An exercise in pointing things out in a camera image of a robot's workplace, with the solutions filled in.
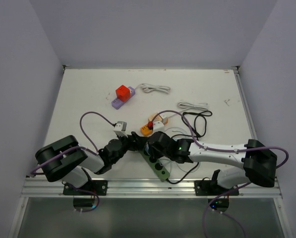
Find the green power strip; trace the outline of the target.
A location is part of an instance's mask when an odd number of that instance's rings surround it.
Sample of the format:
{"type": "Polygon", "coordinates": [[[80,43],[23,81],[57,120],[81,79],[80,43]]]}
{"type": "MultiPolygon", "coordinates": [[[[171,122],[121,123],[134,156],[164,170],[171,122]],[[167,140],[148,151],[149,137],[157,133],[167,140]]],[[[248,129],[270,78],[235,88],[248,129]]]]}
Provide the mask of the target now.
{"type": "Polygon", "coordinates": [[[161,164],[159,159],[149,155],[146,151],[141,151],[140,154],[160,181],[164,182],[170,177],[169,171],[161,164]]]}

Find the purple usb hub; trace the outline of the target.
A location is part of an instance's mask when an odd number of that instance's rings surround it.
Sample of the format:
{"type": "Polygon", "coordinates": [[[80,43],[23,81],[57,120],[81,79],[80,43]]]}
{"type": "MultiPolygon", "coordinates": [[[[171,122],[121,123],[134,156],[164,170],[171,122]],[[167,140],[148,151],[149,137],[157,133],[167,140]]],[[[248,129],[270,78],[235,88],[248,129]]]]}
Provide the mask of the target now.
{"type": "Polygon", "coordinates": [[[116,89],[116,98],[112,100],[111,105],[116,110],[120,109],[127,101],[129,101],[136,91],[132,87],[121,85],[116,89]]]}

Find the red cube socket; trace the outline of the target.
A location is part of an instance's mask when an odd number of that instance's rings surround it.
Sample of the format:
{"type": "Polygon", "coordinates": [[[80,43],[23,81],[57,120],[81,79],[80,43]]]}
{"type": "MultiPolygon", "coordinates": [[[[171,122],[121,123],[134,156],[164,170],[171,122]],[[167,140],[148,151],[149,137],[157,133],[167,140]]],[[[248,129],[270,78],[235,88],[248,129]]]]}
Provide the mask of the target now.
{"type": "Polygon", "coordinates": [[[126,102],[131,96],[130,89],[124,85],[121,85],[116,89],[116,96],[122,102],[126,102]]]}

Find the light blue usb charger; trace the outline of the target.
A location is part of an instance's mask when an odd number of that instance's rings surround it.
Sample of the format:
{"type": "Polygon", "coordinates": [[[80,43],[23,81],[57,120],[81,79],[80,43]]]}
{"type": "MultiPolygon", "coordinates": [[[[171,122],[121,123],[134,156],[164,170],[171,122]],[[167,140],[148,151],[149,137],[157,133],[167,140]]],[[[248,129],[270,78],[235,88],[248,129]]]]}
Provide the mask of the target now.
{"type": "Polygon", "coordinates": [[[148,145],[148,144],[146,144],[144,151],[145,151],[147,154],[149,154],[149,145],[148,145]]]}

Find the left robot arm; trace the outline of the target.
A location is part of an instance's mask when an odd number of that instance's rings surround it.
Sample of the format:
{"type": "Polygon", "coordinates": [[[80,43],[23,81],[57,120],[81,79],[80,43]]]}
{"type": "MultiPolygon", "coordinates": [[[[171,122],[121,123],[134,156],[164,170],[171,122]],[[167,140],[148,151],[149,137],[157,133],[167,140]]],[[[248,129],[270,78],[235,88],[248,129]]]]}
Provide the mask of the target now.
{"type": "Polygon", "coordinates": [[[84,169],[96,175],[109,171],[127,151],[142,151],[148,138],[132,132],[130,135],[118,136],[98,152],[80,146],[73,135],[66,136],[49,144],[35,154],[37,167],[30,174],[37,175],[42,169],[49,182],[65,181],[74,186],[80,194],[88,194],[92,189],[84,169]]]}

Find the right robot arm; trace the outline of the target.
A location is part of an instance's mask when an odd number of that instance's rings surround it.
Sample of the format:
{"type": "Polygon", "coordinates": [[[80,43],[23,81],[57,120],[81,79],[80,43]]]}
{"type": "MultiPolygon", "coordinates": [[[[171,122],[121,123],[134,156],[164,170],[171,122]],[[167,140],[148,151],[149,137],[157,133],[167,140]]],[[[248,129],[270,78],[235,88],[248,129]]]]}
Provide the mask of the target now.
{"type": "Polygon", "coordinates": [[[213,174],[210,189],[217,195],[243,183],[261,187],[275,184],[277,156],[258,140],[218,145],[185,138],[174,140],[158,131],[148,138],[147,146],[154,158],[166,157],[180,164],[208,162],[230,166],[213,174]]]}

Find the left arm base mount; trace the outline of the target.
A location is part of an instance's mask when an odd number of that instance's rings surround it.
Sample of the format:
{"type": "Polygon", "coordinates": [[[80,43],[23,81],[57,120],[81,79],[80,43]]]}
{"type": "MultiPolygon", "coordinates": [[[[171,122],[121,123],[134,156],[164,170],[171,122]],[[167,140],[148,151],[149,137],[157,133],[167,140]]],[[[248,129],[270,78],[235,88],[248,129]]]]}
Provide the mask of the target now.
{"type": "Polygon", "coordinates": [[[89,192],[93,192],[98,196],[106,196],[108,190],[108,181],[107,180],[92,180],[86,182],[78,190],[69,187],[69,185],[64,185],[63,195],[72,195],[72,196],[83,196],[91,195],[89,192]]]}

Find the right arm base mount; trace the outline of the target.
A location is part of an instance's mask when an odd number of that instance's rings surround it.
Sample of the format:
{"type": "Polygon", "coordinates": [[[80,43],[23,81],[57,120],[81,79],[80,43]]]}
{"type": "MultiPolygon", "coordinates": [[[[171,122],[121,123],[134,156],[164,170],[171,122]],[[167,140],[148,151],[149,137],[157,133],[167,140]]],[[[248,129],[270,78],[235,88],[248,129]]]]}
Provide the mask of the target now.
{"type": "Polygon", "coordinates": [[[206,180],[203,178],[202,180],[194,181],[194,189],[196,196],[218,196],[223,193],[229,192],[228,195],[238,196],[239,191],[235,190],[233,187],[230,189],[223,188],[218,185],[218,175],[221,170],[214,171],[212,178],[206,180]]]}

